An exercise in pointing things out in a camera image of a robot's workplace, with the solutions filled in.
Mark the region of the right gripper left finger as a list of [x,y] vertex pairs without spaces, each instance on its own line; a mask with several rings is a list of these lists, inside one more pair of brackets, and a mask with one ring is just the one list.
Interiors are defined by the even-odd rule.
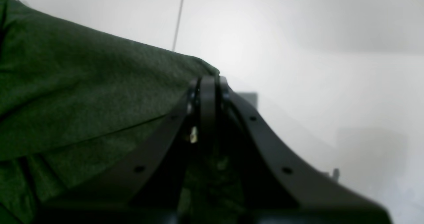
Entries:
[[44,203],[35,224],[177,224],[193,144],[215,133],[216,77],[188,92],[141,145],[112,168]]

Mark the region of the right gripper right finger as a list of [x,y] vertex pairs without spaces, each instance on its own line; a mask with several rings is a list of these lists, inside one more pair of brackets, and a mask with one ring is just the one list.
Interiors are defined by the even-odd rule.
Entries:
[[223,142],[240,175],[242,224],[390,224],[386,209],[293,152],[257,110],[219,78]]

